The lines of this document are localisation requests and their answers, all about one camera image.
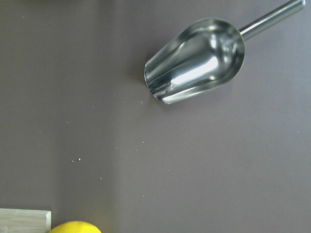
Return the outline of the steel ice scoop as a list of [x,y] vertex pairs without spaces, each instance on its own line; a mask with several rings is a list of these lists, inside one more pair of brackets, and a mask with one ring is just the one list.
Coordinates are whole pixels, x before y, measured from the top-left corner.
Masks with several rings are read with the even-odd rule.
[[194,22],[146,62],[147,88],[165,104],[218,88],[239,73],[245,59],[246,40],[305,6],[304,0],[290,0],[240,29],[221,18]]

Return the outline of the whole lemon outer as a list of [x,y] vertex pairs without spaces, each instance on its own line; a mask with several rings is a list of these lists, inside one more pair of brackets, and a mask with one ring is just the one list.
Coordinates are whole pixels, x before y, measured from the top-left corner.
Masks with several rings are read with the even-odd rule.
[[54,227],[50,233],[101,233],[101,230],[88,222],[69,221]]

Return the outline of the wooden cutting board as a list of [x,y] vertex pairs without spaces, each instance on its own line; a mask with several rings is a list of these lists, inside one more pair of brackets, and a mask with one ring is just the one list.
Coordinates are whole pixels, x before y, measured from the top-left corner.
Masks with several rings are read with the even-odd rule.
[[0,233],[48,233],[50,230],[50,211],[0,209]]

